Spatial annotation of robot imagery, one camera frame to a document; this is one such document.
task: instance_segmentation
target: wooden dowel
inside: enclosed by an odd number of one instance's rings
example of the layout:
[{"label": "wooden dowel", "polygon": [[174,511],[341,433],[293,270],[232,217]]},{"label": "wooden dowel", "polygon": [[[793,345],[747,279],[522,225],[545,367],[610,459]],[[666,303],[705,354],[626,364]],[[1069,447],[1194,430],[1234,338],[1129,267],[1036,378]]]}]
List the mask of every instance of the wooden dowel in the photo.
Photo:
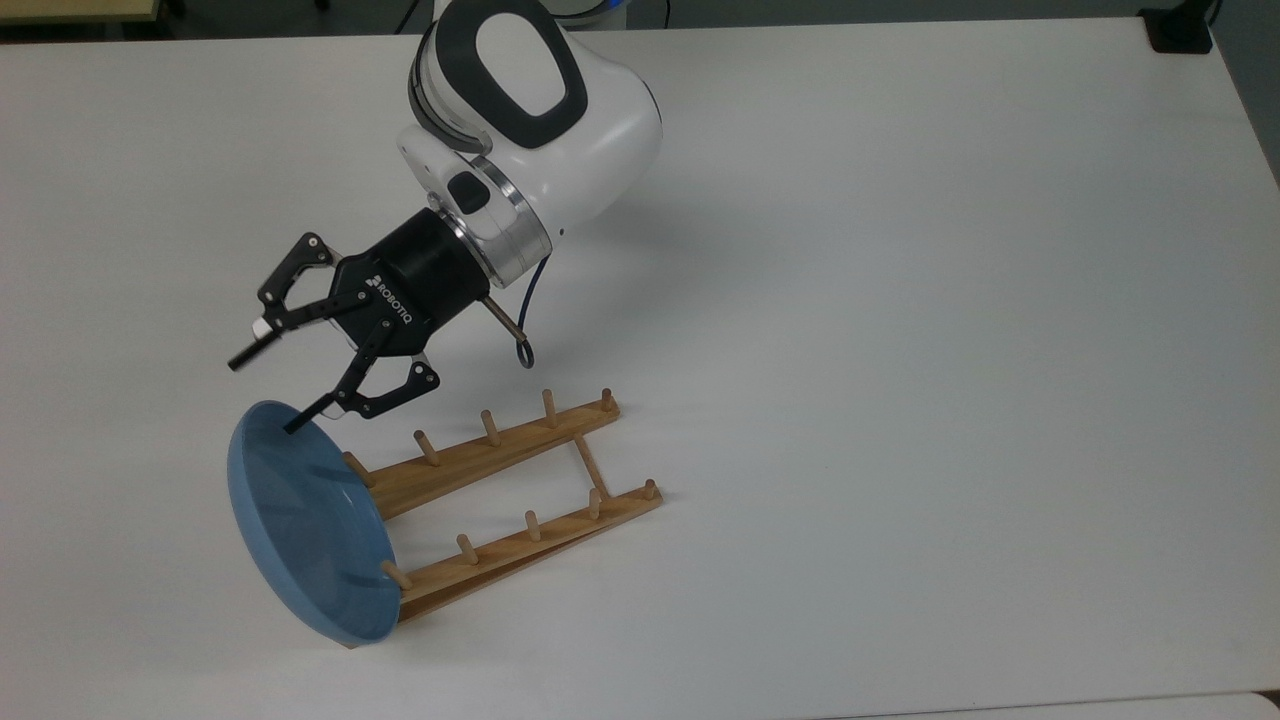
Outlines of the wooden dowel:
[{"label": "wooden dowel", "polygon": [[476,548],[471,547],[471,539],[466,533],[458,534],[458,547],[462,550],[462,559],[466,560],[468,565],[480,564],[480,556],[476,555]]},{"label": "wooden dowel", "polygon": [[422,451],[426,457],[426,464],[433,468],[440,466],[440,456],[431,447],[431,441],[426,439],[426,433],[422,430],[413,430],[413,439],[417,441],[417,447]]},{"label": "wooden dowel", "polygon": [[549,389],[543,391],[543,407],[547,409],[547,427],[554,429],[559,419],[556,418],[556,400]]},{"label": "wooden dowel", "polygon": [[582,464],[586,465],[586,474],[591,475],[591,484],[595,489],[600,491],[602,497],[609,497],[609,489],[604,487],[604,478],[600,477],[600,469],[595,466],[595,459],[591,457],[591,448],[586,447],[586,438],[582,433],[573,433],[573,445],[577,446],[577,454],[582,456]]},{"label": "wooden dowel", "polygon": [[498,425],[493,424],[493,413],[485,410],[480,413],[480,421],[484,423],[484,432],[489,436],[489,445],[498,447],[502,437],[498,436]]},{"label": "wooden dowel", "polygon": [[380,568],[383,569],[383,573],[387,573],[387,577],[396,580],[396,584],[399,585],[402,591],[413,589],[413,580],[408,579],[408,575],[402,573],[401,569],[397,568],[390,560],[383,560]]},{"label": "wooden dowel", "polygon": [[369,474],[369,470],[365,469],[365,466],[360,462],[360,460],[356,460],[355,455],[349,452],[343,452],[342,460],[343,462],[347,464],[348,468],[351,468],[357,475],[360,475],[360,482],[365,483],[366,488],[374,487],[374,478]]},{"label": "wooden dowel", "polygon": [[538,527],[538,515],[532,510],[525,512],[525,524],[529,525],[529,539],[534,542],[543,539],[543,530]]}]

